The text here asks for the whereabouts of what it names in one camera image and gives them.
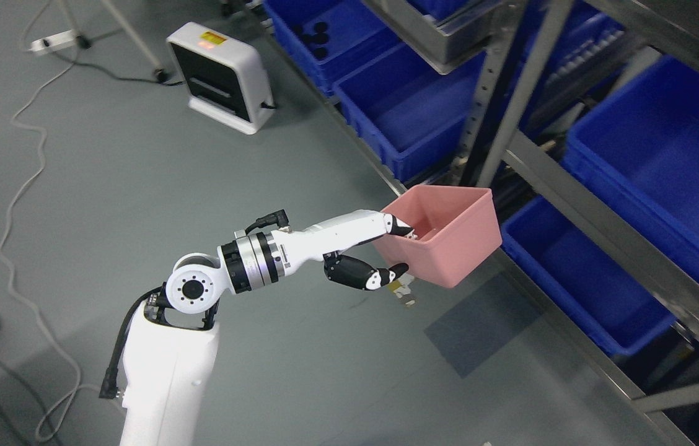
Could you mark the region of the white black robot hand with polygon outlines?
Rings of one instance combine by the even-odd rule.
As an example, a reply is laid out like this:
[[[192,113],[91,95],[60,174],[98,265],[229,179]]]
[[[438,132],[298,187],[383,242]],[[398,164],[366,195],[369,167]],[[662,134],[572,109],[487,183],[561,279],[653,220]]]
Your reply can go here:
[[[403,276],[409,266],[369,265],[345,252],[383,236],[414,240],[414,228],[392,214],[380,211],[353,211],[304,230],[273,230],[270,237],[281,252],[285,276],[294,274],[307,261],[322,261],[323,271],[332,282],[358,290],[374,291]]]

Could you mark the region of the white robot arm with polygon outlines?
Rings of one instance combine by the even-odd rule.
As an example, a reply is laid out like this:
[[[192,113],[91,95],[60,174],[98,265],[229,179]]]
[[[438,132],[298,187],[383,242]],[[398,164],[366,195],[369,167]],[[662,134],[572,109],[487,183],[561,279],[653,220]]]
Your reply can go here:
[[[274,232],[245,235],[214,254],[180,257],[159,291],[124,320],[122,445],[190,445],[219,348],[223,294],[274,283],[285,262]]]

